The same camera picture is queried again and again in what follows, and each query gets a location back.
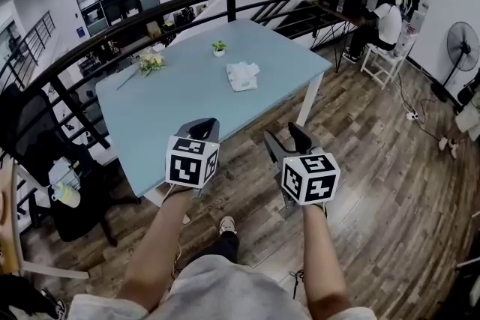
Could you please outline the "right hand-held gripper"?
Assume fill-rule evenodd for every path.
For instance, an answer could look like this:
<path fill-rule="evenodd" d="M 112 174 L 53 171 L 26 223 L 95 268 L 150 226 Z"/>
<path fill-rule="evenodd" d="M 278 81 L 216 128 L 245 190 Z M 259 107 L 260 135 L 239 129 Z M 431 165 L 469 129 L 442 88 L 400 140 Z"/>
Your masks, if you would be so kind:
<path fill-rule="evenodd" d="M 281 171 L 280 187 L 298 205 L 329 202 L 335 197 L 341 171 L 332 153 L 309 153 L 313 140 L 305 129 L 294 122 L 288 130 L 295 151 L 288 150 L 277 137 L 266 130 L 264 143 L 273 164 Z"/>

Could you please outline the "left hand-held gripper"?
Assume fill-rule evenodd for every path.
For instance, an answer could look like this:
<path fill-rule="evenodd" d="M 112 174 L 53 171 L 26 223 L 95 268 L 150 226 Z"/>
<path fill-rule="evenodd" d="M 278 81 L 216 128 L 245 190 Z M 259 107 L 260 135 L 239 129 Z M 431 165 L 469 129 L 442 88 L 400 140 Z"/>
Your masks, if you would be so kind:
<path fill-rule="evenodd" d="M 217 170 L 219 131 L 216 118 L 197 119 L 180 126 L 168 141 L 165 181 L 201 190 Z"/>

